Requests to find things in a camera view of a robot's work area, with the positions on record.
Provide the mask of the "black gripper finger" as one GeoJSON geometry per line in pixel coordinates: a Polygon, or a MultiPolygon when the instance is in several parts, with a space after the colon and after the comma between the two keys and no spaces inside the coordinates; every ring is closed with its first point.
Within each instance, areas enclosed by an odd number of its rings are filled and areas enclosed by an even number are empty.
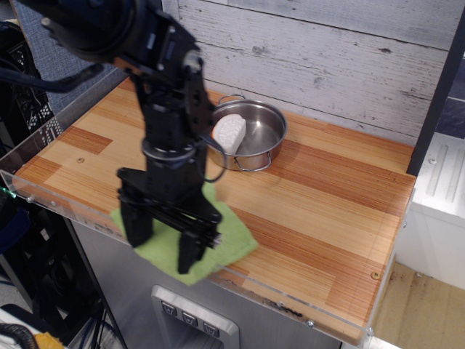
{"type": "Polygon", "coordinates": [[[202,260],[207,249],[218,245],[217,226],[191,227],[181,232],[179,239],[178,272],[189,273],[191,267],[202,260]]]}
{"type": "Polygon", "coordinates": [[[132,247],[143,245],[153,236],[153,218],[144,206],[121,202],[121,217],[132,247]]]}

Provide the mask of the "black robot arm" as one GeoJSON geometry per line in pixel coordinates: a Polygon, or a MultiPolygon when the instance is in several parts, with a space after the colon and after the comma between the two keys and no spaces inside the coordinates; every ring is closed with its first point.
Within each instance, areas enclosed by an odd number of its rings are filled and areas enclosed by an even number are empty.
{"type": "Polygon", "coordinates": [[[221,214],[202,192],[214,127],[195,38],[154,1],[28,1],[49,35],[91,68],[64,92],[109,63],[130,75],[145,120],[145,170],[122,168],[119,200],[126,238],[143,245],[158,220],[179,231],[178,271],[186,274],[216,245],[221,214]]]}

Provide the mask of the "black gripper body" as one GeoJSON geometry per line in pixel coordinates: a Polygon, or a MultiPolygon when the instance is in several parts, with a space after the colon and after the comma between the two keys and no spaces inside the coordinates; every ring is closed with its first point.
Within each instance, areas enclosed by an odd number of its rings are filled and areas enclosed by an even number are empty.
{"type": "Polygon", "coordinates": [[[190,145],[176,152],[147,152],[146,169],[121,168],[121,202],[144,206],[154,220],[179,232],[218,225],[222,216],[203,194],[206,145],[190,145]]]}

